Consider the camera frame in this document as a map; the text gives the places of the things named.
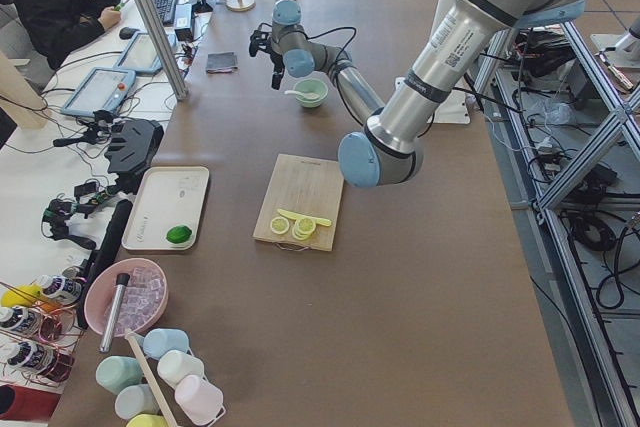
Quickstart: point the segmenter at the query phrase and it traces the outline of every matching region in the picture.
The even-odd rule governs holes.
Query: brown table
[[[266,55],[249,58],[274,1],[218,7],[156,158],[211,170],[196,245],[148,257],[170,289],[157,325],[189,333],[225,394],[219,425],[571,425],[480,115],[436,125],[411,182],[345,186],[333,252],[252,239],[277,154],[335,159],[356,127],[335,90],[302,110],[269,88]],[[420,52],[436,1],[299,0],[310,35],[358,28],[350,51],[382,98]],[[238,72],[205,74],[206,54],[229,50]],[[94,381],[98,342],[82,339],[50,427],[124,425]],[[113,353],[128,352],[116,339]]]

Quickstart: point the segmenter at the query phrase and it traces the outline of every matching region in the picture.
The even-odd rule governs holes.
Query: cream cup
[[[175,399],[196,425],[210,424],[222,410],[222,391],[197,375],[187,375],[180,381],[176,387]]]
[[[175,389],[187,375],[204,377],[204,363],[193,355],[170,350],[158,362],[158,375]]]

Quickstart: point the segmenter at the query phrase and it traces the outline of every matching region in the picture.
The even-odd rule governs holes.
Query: white desk
[[[194,32],[196,37],[203,31],[209,19],[210,14],[198,16]],[[123,7],[122,21],[119,25],[91,44],[73,52],[65,64],[104,52],[124,50],[128,40],[121,40],[118,36],[124,26],[145,30],[133,1]],[[69,67],[63,65],[51,79],[46,90],[74,89],[93,67],[113,67],[117,58],[118,54],[99,55],[70,64]],[[120,110],[121,115],[156,120],[166,127],[176,104],[166,80],[163,71],[153,77],[138,77],[129,94],[146,84],[149,85],[136,95],[139,102],[125,101]],[[82,126],[76,124],[75,118],[57,113],[57,107],[62,106],[71,94],[71,91],[54,90],[45,95],[52,107],[50,116],[59,126],[54,122],[47,122],[41,130],[18,128],[7,141],[7,146],[0,149],[0,202],[3,205],[3,214],[0,217],[3,236],[0,246],[4,265],[0,281],[3,283],[12,286],[31,283],[41,274],[57,274],[71,265],[79,265],[90,253],[69,240],[54,242],[46,239],[41,232],[42,214],[51,199],[58,195],[72,198],[74,186],[90,178],[97,178],[103,186],[115,180],[114,175],[107,174],[108,161],[103,156],[108,144],[78,144],[86,152],[83,154],[86,162],[81,160],[76,146],[51,148],[54,139],[77,137],[79,134],[74,135],[74,131],[84,131]],[[9,146],[27,152],[42,152],[25,154]],[[74,215],[68,222],[70,232],[93,239],[99,247],[113,208],[117,201],[124,197],[120,194],[87,220],[81,214]],[[44,231],[48,234],[48,226],[44,226]],[[0,295],[5,290],[4,287],[0,287]],[[10,339],[0,336],[0,344],[7,340]],[[10,379],[23,383],[18,375],[13,375]],[[14,425],[12,422],[5,424],[8,427]]]

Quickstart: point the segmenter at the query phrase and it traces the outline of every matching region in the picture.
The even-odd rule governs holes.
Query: cup
[[[187,375],[180,381],[175,399],[196,425],[210,424],[222,410],[222,391],[197,375]]]
[[[180,329],[153,329],[145,337],[142,349],[152,359],[159,360],[170,350],[189,350],[189,337]]]
[[[175,389],[187,375],[204,377],[204,363],[193,355],[170,350],[158,362],[158,375]]]
[[[127,422],[127,427],[169,427],[161,415],[140,414]]]
[[[133,357],[112,355],[100,362],[96,369],[96,382],[115,395],[141,380],[142,369]]]
[[[313,109],[322,105],[322,102],[324,102],[324,99],[327,98],[327,94],[329,93],[329,87],[320,79],[300,80],[295,83],[293,90],[304,92],[305,94],[318,94],[319,97],[314,100],[308,100],[299,95],[294,96],[298,103],[306,109]]]
[[[21,385],[0,386],[0,420],[48,422],[60,394]]]
[[[116,415],[123,420],[138,414],[157,414],[160,410],[149,384],[130,385],[116,397]]]

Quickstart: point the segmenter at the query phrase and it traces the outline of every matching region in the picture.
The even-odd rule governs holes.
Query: robot label sticker
[[[445,65],[451,67],[455,72],[460,72],[465,69],[468,60],[466,57],[475,55],[483,36],[478,35],[478,32],[470,28],[458,32],[456,24],[457,19],[452,15],[447,15],[433,34],[431,46],[435,50],[442,50],[441,58]]]

